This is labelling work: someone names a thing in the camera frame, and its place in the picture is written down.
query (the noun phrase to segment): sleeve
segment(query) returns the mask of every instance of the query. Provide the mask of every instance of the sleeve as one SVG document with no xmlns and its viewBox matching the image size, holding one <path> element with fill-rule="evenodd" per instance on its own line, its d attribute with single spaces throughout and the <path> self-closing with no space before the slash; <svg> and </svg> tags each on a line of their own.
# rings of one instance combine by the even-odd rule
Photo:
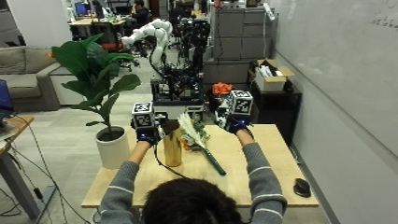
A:
<svg viewBox="0 0 398 224">
<path fill-rule="evenodd" d="M 243 149 L 247 161 L 249 188 L 251 192 L 251 223 L 282 224 L 286 199 L 270 163 L 258 143 L 247 144 Z"/>
<path fill-rule="evenodd" d="M 140 165 L 132 161 L 122 163 L 121 169 L 116 174 L 108 190 L 104 194 L 100 214 L 101 223 L 137 223 L 137 219 L 130 213 L 134 180 Z"/>
<path fill-rule="evenodd" d="M 148 17 L 148 14 L 144 10 L 140 10 L 136 14 L 132 14 L 132 18 L 134 18 L 136 20 L 138 20 L 138 19 L 145 20 L 146 17 Z"/>
</svg>

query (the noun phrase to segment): white pot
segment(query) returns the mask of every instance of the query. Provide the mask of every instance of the white pot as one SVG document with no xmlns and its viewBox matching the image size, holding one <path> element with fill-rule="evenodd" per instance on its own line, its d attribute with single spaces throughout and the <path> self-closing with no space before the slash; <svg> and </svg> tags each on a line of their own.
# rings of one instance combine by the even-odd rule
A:
<svg viewBox="0 0 398 224">
<path fill-rule="evenodd" d="M 120 169 L 122 162 L 128 160 L 130 151 L 125 129 L 118 126 L 112 126 L 112 130 L 124 130 L 124 135 L 110 142 L 100 141 L 98 136 L 108 131 L 108 129 L 104 128 L 96 134 L 96 142 L 100 151 L 102 167 L 106 169 Z"/>
</svg>

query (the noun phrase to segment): computer mouse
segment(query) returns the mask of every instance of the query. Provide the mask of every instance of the computer mouse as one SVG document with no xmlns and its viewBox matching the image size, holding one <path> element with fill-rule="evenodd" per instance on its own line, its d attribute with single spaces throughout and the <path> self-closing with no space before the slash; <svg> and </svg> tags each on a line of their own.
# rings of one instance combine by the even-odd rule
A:
<svg viewBox="0 0 398 224">
<path fill-rule="evenodd" d="M 305 198 L 311 197 L 311 188 L 310 188 L 309 182 L 306 180 L 303 180 L 301 178 L 295 179 L 294 193 Z"/>
</svg>

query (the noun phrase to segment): cardboard box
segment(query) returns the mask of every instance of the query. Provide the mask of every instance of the cardboard box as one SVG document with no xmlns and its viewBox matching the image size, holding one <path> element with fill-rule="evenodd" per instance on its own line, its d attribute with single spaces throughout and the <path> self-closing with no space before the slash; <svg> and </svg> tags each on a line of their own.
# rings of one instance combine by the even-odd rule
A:
<svg viewBox="0 0 398 224">
<path fill-rule="evenodd" d="M 294 73 L 287 67 L 277 67 L 275 60 L 257 60 L 258 67 L 270 64 L 282 73 L 282 77 L 263 77 L 258 68 L 255 69 L 255 84 L 261 91 L 283 91 L 285 82 L 287 77 L 293 77 Z"/>
</svg>

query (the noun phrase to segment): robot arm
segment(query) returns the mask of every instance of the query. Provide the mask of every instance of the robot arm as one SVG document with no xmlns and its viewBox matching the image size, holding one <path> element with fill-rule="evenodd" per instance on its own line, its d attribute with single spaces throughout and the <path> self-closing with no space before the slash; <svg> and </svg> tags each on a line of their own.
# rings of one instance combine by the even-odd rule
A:
<svg viewBox="0 0 398 224">
<path fill-rule="evenodd" d="M 157 46 L 150 56 L 152 64 L 156 68 L 161 67 L 161 55 L 165 47 L 169 43 L 169 37 L 172 35 L 173 26 L 169 21 L 161 21 L 160 19 L 149 22 L 138 30 L 134 30 L 132 36 L 122 37 L 124 44 L 132 45 L 136 41 L 144 39 L 146 36 L 154 36 L 157 38 Z"/>
</svg>

